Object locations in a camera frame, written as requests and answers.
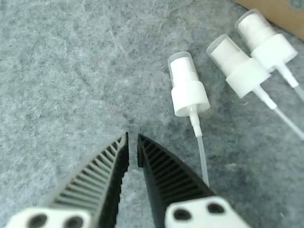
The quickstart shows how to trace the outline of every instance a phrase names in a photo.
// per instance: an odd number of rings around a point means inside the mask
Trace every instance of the cardboard box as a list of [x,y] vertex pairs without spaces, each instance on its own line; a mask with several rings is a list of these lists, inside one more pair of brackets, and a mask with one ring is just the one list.
[[304,40],[304,0],[234,0]]

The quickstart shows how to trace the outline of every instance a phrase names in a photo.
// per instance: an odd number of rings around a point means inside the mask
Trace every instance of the clear plastic tube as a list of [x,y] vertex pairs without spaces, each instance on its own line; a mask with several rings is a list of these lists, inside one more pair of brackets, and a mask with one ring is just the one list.
[[198,145],[199,145],[200,165],[201,165],[201,171],[203,174],[203,181],[205,182],[205,184],[207,184],[207,186],[209,186],[209,178],[208,178],[207,162],[206,162],[203,137],[199,136],[199,137],[197,137],[197,140],[198,140]]
[[296,93],[299,95],[299,97],[302,99],[302,101],[304,102],[304,91],[303,89],[298,85],[294,88],[294,90],[296,91]]
[[304,132],[298,128],[278,107],[274,112],[304,141]]

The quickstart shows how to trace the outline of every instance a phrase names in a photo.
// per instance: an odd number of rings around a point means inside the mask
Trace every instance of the gray carpet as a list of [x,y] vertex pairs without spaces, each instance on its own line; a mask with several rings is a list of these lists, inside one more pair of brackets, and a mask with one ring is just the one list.
[[[211,103],[201,125],[212,189],[253,228],[304,227],[303,142],[253,94],[238,99],[205,53],[223,33],[245,47],[234,31],[244,12],[230,0],[1,0],[0,226],[127,131],[117,227],[152,228],[137,134],[200,173],[166,63],[186,50]],[[304,85],[303,42],[282,33],[299,51],[288,66]],[[283,78],[273,73],[263,87],[304,129],[304,104]]]

